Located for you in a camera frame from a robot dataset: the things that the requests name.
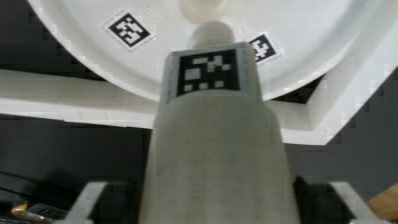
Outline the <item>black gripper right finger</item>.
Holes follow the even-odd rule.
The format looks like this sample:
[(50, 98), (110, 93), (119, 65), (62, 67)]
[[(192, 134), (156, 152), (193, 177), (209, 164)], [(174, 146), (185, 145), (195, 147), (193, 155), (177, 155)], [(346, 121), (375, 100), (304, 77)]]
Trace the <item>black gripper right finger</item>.
[(293, 182), (300, 224), (389, 224), (376, 217), (346, 182)]

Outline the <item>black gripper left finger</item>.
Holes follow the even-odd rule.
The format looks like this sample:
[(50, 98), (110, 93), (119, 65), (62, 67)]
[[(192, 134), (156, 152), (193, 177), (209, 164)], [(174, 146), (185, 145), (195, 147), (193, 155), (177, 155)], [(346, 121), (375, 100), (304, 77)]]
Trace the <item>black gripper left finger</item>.
[(66, 218), (55, 224), (137, 224), (137, 182), (85, 184)]

